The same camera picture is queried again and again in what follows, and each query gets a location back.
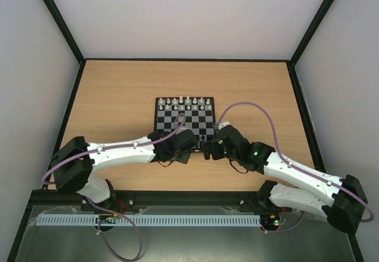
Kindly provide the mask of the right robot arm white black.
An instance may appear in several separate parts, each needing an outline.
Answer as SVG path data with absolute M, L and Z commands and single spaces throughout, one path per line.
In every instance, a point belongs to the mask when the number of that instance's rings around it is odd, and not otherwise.
M 317 215 L 346 234 L 355 234 L 363 222 L 368 202 L 360 181 L 319 172 L 280 154 L 262 142 L 249 142 L 236 128 L 222 124 L 215 139 L 201 144 L 205 159 L 226 158 L 248 172 L 258 172 L 290 183 L 291 187 L 267 180 L 257 196 L 259 205 L 298 209 Z

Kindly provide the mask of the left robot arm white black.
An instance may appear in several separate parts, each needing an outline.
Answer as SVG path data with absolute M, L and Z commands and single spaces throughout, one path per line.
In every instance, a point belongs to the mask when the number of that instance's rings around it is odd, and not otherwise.
M 52 166 L 59 166 L 53 171 L 54 185 L 61 195 L 77 193 L 93 203 L 115 200 L 111 182 L 95 172 L 130 163 L 186 164 L 197 145 L 197 137 L 185 127 L 174 134 L 152 132 L 132 141 L 108 144 L 87 143 L 83 136 L 78 136 L 52 157 Z

